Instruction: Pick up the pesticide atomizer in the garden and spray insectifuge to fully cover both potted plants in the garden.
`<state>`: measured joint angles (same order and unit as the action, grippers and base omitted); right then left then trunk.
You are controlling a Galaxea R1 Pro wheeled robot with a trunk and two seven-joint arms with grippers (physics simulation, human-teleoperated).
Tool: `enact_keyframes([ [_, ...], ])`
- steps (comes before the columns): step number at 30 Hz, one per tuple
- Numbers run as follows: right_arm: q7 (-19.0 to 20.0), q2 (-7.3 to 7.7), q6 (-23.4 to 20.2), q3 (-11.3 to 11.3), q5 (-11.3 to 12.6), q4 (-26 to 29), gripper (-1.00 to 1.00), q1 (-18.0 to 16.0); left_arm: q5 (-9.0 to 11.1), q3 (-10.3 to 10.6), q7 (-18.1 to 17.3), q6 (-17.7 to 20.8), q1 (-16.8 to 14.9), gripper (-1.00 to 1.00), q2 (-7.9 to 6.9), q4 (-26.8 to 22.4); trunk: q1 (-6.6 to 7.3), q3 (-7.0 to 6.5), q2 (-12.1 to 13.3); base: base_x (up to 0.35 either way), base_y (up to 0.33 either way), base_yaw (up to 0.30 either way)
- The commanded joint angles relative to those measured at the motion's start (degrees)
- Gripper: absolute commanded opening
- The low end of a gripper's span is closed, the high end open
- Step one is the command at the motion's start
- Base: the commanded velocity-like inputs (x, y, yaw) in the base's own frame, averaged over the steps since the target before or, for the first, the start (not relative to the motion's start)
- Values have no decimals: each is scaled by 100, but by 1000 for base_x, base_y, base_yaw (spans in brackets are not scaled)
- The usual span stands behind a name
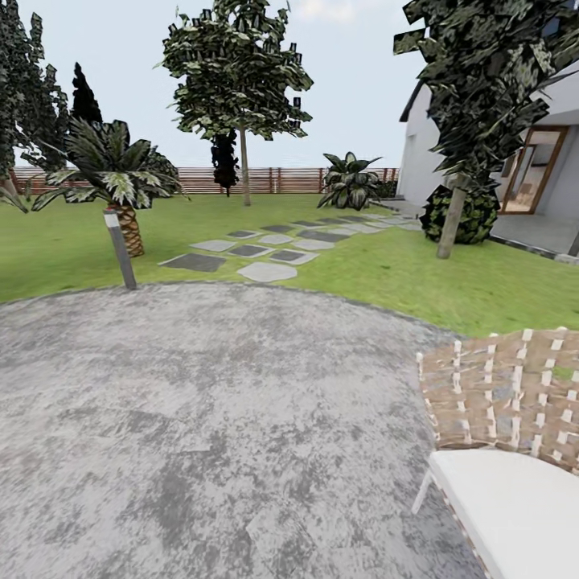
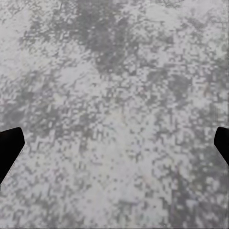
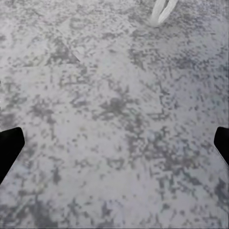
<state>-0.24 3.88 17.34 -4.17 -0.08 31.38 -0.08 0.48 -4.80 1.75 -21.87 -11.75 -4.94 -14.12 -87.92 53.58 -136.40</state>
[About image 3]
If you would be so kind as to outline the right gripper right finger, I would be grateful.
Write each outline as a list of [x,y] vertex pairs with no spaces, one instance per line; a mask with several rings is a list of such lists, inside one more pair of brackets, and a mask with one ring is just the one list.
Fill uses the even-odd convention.
[[229,129],[218,127],[215,138],[214,144],[229,165]]

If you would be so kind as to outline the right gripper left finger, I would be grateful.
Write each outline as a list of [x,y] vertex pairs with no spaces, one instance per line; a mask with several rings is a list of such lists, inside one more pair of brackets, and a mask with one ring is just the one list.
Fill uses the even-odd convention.
[[21,127],[0,132],[0,184],[25,145]]

